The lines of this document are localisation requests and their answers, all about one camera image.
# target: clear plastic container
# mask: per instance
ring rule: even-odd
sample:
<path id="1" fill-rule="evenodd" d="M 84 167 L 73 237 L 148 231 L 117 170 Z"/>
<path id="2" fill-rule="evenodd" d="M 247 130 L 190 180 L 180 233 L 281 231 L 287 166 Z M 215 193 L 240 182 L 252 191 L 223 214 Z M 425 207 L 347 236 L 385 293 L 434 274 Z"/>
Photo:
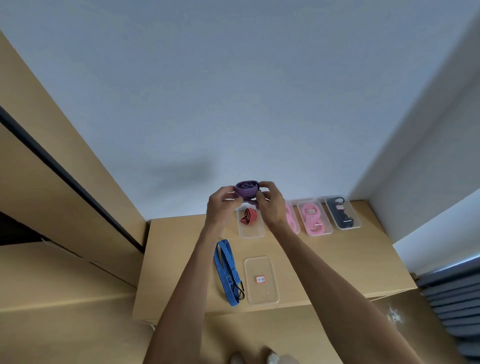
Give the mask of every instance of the clear plastic container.
<path id="1" fill-rule="evenodd" d="M 332 224 L 318 200 L 297 202 L 303 225 L 310 236 L 326 235 L 333 232 Z"/>
<path id="2" fill-rule="evenodd" d="M 255 221 L 252 221 L 248 225 L 245 225 L 240 220 L 245 217 L 245 210 L 248 208 L 252 208 L 255 210 L 257 218 Z M 260 238 L 262 236 L 265 236 L 265 228 L 262 214 L 260 213 L 260 210 L 257 210 L 254 205 L 243 203 L 237 209 L 237 223 L 239 226 L 239 236 L 241 238 Z"/>
<path id="3" fill-rule="evenodd" d="M 285 201 L 285 207 L 287 208 L 287 222 L 292 231 L 296 234 L 300 232 L 300 224 L 297 220 L 297 215 L 293 209 L 291 201 Z"/>
<path id="4" fill-rule="evenodd" d="M 324 197 L 324 201 L 335 225 L 340 230 L 355 229 L 361 226 L 359 217 L 345 196 L 327 196 Z"/>
<path id="5" fill-rule="evenodd" d="M 267 256 L 247 258 L 243 263 L 248 303 L 252 306 L 276 304 L 280 300 L 272 260 Z"/>

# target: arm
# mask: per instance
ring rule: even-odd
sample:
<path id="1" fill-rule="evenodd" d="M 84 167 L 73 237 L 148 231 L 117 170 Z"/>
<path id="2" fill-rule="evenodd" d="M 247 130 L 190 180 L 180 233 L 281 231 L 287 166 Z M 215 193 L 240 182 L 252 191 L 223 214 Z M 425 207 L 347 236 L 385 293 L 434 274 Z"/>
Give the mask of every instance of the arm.
<path id="1" fill-rule="evenodd" d="M 262 218 L 289 258 L 325 332 L 345 364 L 421 364 L 377 308 L 343 279 L 288 226 L 285 200 L 273 182 L 260 182 Z"/>
<path id="2" fill-rule="evenodd" d="M 233 186 L 210 196 L 205 225 L 148 346 L 144 364 L 196 363 L 200 354 L 208 273 L 216 243 L 242 198 Z"/>

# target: white sneaker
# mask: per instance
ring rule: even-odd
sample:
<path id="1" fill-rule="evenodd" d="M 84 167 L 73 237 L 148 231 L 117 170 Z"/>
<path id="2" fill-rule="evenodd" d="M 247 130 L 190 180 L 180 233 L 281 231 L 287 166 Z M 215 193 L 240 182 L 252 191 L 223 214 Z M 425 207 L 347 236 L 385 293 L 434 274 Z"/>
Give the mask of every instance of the white sneaker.
<path id="1" fill-rule="evenodd" d="M 243 361 L 243 356 L 239 352 L 235 352 L 230 357 L 229 364 L 245 364 Z"/>
<path id="2" fill-rule="evenodd" d="M 280 358 L 278 357 L 276 352 L 270 352 L 265 362 L 266 364 L 278 364 L 280 362 Z"/>

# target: hand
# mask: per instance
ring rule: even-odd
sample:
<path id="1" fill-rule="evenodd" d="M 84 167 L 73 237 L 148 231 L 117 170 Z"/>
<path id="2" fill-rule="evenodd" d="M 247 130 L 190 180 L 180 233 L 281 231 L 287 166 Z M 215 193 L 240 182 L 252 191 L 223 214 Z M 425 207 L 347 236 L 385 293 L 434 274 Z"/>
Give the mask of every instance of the hand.
<path id="1" fill-rule="evenodd" d="M 243 198 L 235 198 L 233 186 L 221 187 L 208 199 L 204 228 L 220 236 L 231 219 L 232 212 L 240 207 L 242 202 Z"/>
<path id="2" fill-rule="evenodd" d="M 260 182 L 260 187 L 266 187 L 270 191 L 257 191 L 257 203 L 262 213 L 262 218 L 270 231 L 288 227 L 287 208 L 285 200 L 273 182 Z"/>

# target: shoe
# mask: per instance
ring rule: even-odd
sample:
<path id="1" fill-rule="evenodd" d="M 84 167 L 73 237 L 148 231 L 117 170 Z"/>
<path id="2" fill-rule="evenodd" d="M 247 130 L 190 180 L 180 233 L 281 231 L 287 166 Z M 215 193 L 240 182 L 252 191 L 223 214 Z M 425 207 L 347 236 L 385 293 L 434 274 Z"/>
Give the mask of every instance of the shoe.
<path id="1" fill-rule="evenodd" d="M 274 351 L 270 351 L 267 355 L 267 360 L 265 360 L 266 364 L 278 364 L 280 358 Z"/>
<path id="2" fill-rule="evenodd" d="M 229 364 L 245 364 L 243 361 L 243 356 L 239 352 L 235 352 L 230 357 Z"/>

